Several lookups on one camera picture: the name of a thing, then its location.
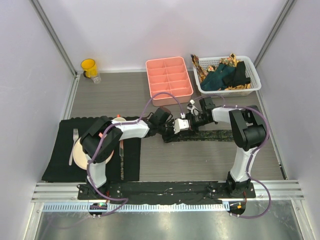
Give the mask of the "dark patterned necktie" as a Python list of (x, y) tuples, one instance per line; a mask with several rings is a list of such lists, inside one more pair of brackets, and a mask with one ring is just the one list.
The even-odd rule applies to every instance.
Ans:
[(174, 142), (233, 142), (231, 130), (184, 130), (177, 134), (162, 136), (165, 143)]

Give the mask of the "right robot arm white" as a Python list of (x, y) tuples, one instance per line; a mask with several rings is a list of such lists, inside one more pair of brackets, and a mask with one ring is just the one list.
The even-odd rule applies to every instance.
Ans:
[(228, 123), (237, 149), (231, 170), (225, 182), (226, 193), (238, 197), (250, 187), (251, 170), (257, 153), (269, 138), (270, 128), (257, 106), (216, 106), (211, 97), (199, 100), (200, 110), (195, 101), (187, 104), (187, 119), (192, 130), (209, 123)]

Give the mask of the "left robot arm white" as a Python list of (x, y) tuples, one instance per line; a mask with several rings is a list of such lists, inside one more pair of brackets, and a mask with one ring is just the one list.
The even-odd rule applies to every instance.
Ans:
[(156, 134), (165, 135), (172, 131), (167, 121), (172, 117), (170, 110), (159, 107), (147, 117), (118, 121), (102, 116), (81, 136), (79, 143), (87, 160), (86, 184), (89, 194), (100, 200), (107, 192), (107, 158), (127, 139), (143, 139)]

